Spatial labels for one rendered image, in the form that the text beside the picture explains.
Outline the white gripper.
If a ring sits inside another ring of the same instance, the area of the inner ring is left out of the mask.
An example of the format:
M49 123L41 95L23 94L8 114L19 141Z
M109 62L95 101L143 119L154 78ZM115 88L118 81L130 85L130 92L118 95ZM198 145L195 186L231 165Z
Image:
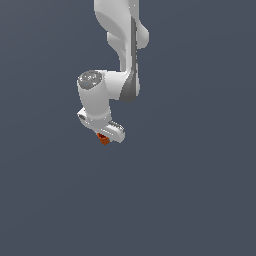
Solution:
M100 127L97 128L92 125L93 121L88 118L85 108L82 108L77 113L77 116L86 128L94 131L96 135L98 133L105 135L110 139L110 142L116 141L121 143L125 139L124 128L114 121L107 121L105 124L101 124Z

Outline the small orange-red cube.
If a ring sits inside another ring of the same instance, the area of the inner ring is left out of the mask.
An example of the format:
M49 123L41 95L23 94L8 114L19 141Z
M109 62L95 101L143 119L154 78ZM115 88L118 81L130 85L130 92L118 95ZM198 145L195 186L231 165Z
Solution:
M98 133L97 137L103 145L107 145L110 142L110 139L103 134Z

